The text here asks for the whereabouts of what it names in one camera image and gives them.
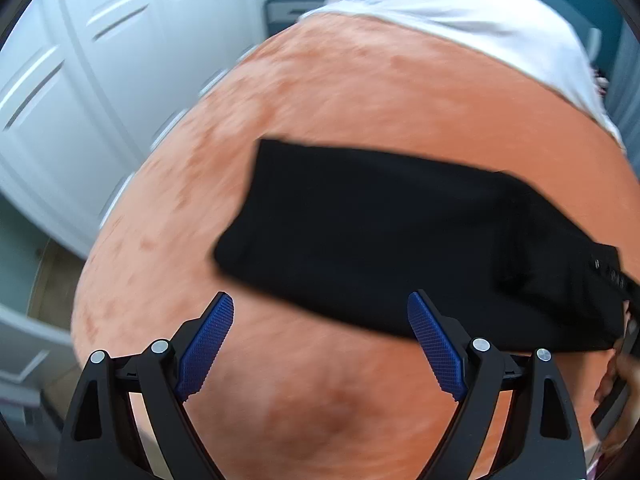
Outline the person's right hand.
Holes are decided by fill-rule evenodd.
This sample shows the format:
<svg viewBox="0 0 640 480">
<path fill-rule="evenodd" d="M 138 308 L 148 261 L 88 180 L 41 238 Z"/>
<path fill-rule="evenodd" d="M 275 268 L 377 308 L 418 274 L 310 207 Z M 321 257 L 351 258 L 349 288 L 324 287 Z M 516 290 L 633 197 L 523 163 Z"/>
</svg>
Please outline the person's right hand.
<svg viewBox="0 0 640 480">
<path fill-rule="evenodd" d="M 627 322 L 622 345 L 621 354 L 631 355 L 638 333 L 638 326 L 630 309 L 627 309 Z M 616 422 L 620 419 L 629 396 L 629 388 L 625 379 L 616 375 L 613 379 L 612 389 L 599 403 L 592 413 L 591 425 L 600 442 L 603 442 L 610 434 Z"/>
</svg>

